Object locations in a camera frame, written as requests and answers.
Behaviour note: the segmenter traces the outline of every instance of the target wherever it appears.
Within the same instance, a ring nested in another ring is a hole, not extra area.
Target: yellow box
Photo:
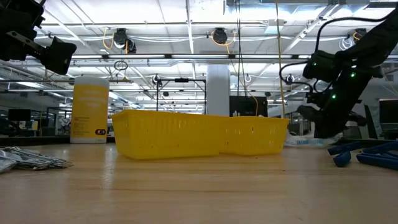
[[[141,110],[124,110],[112,120],[118,152],[133,159],[278,153],[289,123]]]

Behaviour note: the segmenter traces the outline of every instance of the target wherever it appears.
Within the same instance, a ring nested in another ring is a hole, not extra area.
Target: wooden table
[[[0,223],[398,223],[398,173],[324,149],[133,161],[114,144],[32,147],[64,170],[0,175]]]

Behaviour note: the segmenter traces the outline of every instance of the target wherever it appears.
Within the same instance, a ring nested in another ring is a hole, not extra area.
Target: blue tool
[[[343,152],[350,152],[356,149],[361,149],[362,144],[360,142],[353,142],[349,144],[345,144],[343,146],[335,146],[333,148],[328,149],[328,152],[331,156],[341,154]]]
[[[336,157],[333,158],[337,167],[345,167],[349,164],[351,160],[351,153],[350,152],[343,152]]]
[[[368,149],[364,149],[363,152],[368,154],[384,154],[394,149],[398,149],[398,141],[383,144],[381,146],[370,147]]]
[[[356,158],[363,164],[398,170],[398,158],[394,156],[361,153]]]

